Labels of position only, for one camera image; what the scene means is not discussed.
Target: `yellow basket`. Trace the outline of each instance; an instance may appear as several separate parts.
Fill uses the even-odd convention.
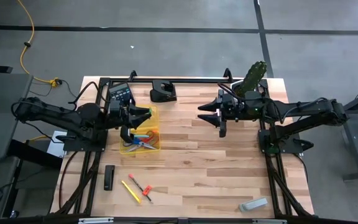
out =
[[[158,139],[155,144],[151,144],[151,145],[156,149],[140,147],[134,151],[128,152],[128,150],[135,147],[135,145],[124,146],[124,141],[120,138],[119,152],[125,155],[146,153],[146,152],[157,152],[161,149],[160,125],[159,125],[160,118],[158,117],[158,109],[155,105],[136,105],[136,106],[143,107],[143,108],[150,108],[152,116],[148,120],[144,121],[136,130],[131,129],[131,133],[146,135],[147,132],[153,131]]]

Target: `green cactus toy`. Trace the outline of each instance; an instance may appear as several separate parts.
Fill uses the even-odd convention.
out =
[[[247,91],[254,91],[266,73],[266,62],[256,62],[248,70],[244,81],[234,89],[237,96],[244,97]]]

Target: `orange screwdriver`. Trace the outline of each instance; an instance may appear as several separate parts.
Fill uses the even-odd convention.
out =
[[[143,190],[143,188],[140,186],[140,184],[135,180],[134,176],[132,174],[128,175],[129,178],[131,178],[134,183],[136,184],[136,186],[142,191],[142,194],[145,195],[147,197],[147,199],[150,201],[150,203],[153,203],[152,200],[150,199],[150,197],[148,196],[150,190],[152,189],[151,186],[147,186],[145,190]]]

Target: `gray floor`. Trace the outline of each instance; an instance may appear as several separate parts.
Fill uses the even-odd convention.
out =
[[[358,30],[358,0],[260,0],[266,29]],[[114,27],[258,28],[252,0],[26,0],[36,25]],[[0,24],[29,25],[15,1],[0,0]],[[19,56],[27,31],[0,30],[0,65],[21,73]],[[358,35],[267,35],[276,78],[284,78],[290,101],[317,97],[348,102],[358,94]],[[155,32],[35,33],[25,56],[27,69],[40,78],[59,77],[78,91],[85,75],[221,76],[226,67],[244,76],[263,60],[259,34]],[[47,86],[33,91],[46,93]],[[65,86],[43,98],[66,106]],[[52,126],[35,123],[46,133]],[[315,147],[305,153],[315,213],[358,221],[358,181],[345,148],[342,128],[302,133]],[[37,136],[20,125],[16,138]]]

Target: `yellow marker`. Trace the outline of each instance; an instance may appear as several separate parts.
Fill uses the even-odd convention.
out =
[[[136,194],[128,187],[128,185],[123,180],[121,181],[121,183],[124,184],[126,189],[129,191],[129,193],[131,193],[132,196],[134,196],[134,198],[137,200],[137,202],[141,203],[140,198],[138,196],[136,196]]]

